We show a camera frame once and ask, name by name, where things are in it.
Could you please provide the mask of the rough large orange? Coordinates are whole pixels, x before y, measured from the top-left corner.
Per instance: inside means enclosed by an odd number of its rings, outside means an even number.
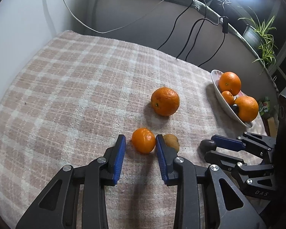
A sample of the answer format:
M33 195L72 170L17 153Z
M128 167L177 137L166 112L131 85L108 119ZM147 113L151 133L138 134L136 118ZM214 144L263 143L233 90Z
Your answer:
M258 113L259 106L257 101L250 96L241 96L235 99L235 104L238 106L238 117L244 122L249 123L253 121Z

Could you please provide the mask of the small mandarin with stem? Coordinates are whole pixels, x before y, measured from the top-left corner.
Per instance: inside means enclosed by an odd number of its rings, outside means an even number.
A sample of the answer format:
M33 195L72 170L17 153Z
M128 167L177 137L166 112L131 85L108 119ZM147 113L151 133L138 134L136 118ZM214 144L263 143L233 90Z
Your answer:
M221 95L229 106L232 106L234 104L234 96L230 91L223 91Z

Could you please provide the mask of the green brown kiwi fruit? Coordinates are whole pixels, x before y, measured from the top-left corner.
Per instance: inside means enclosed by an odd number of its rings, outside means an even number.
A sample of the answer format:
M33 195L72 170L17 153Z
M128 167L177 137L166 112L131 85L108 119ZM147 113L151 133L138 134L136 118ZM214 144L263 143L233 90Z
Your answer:
M166 146L173 148L176 152L179 152L180 144L178 138L174 134L163 135Z

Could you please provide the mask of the small smooth mandarin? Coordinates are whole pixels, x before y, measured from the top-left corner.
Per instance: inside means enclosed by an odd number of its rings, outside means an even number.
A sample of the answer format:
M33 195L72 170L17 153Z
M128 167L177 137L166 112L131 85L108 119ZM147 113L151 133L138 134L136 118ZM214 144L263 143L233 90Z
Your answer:
M147 128L138 128L132 134L133 147L141 154L149 154L156 145L154 134Z

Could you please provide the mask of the medium orange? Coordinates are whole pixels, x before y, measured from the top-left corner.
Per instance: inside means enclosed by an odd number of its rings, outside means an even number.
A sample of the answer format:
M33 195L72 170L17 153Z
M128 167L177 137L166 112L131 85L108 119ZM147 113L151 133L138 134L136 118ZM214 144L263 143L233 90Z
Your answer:
M173 89L161 87L153 92L151 106L158 115L168 117L178 110L180 98Z

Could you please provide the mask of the dark purple plum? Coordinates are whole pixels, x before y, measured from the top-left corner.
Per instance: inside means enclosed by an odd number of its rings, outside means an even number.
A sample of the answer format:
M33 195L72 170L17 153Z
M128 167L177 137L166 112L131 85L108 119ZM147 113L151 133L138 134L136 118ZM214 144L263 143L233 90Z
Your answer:
M216 143L212 139L204 139L200 142L199 145L199 149L203 154L211 150L216 150L216 148L217 148Z

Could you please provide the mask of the green snack packet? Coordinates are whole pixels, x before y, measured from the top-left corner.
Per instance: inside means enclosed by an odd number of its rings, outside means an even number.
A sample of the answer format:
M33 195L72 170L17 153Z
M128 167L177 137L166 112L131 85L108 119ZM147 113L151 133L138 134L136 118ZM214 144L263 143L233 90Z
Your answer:
M264 97L259 101L259 114L261 117L268 117L270 114L270 99L269 97Z

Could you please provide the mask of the smooth large orange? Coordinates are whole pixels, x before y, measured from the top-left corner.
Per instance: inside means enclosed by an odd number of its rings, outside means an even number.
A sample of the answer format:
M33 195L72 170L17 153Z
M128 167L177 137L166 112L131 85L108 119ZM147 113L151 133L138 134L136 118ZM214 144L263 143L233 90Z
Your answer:
M219 78L219 90L221 92L229 91L236 96L241 91L241 80L233 72L225 72Z

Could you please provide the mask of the floral white plate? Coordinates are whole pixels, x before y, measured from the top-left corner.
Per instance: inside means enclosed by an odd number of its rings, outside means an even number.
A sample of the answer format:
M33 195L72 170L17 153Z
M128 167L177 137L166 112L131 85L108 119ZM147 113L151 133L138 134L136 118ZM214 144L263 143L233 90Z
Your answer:
M231 106L226 102L226 100L224 99L224 97L222 96L222 92L219 89L219 79L221 77L221 75L223 74L223 72L219 71L219 70L212 70L211 71L211 79L213 82L213 86L214 86L214 90L215 90L215 96L220 104L220 106L222 107L223 111L233 120L239 122L242 126L245 126L247 128L251 128L253 126L252 122L248 122L248 123L244 123L239 117L238 115L233 111L233 109L231 108Z

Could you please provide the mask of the potted spider plant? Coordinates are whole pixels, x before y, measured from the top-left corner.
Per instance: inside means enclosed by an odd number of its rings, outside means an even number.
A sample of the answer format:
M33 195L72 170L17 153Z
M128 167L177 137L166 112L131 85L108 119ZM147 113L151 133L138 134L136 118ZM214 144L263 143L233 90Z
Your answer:
M252 63L259 62L264 69L267 69L271 65L276 64L276 54L274 36L270 33L272 30L276 30L273 26L275 21L275 15L268 20L260 20L255 11L248 6L250 10L249 17L239 17L238 21L246 21L246 29L242 37L256 52L257 57Z

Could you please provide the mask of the pink plaid tablecloth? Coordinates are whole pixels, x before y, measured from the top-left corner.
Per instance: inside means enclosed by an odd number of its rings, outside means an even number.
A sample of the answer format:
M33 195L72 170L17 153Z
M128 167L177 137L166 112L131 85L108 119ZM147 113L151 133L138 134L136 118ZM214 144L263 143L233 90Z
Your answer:
M151 106L161 87L180 98L168 117ZM59 34L0 102L0 216L14 228L64 165L89 164L124 134L120 180L105 189L109 227L172 228L176 188L164 185L154 152L133 148L138 128L176 135L180 155L197 165L205 165L197 152L202 139L244 131L222 110L208 71L138 44Z

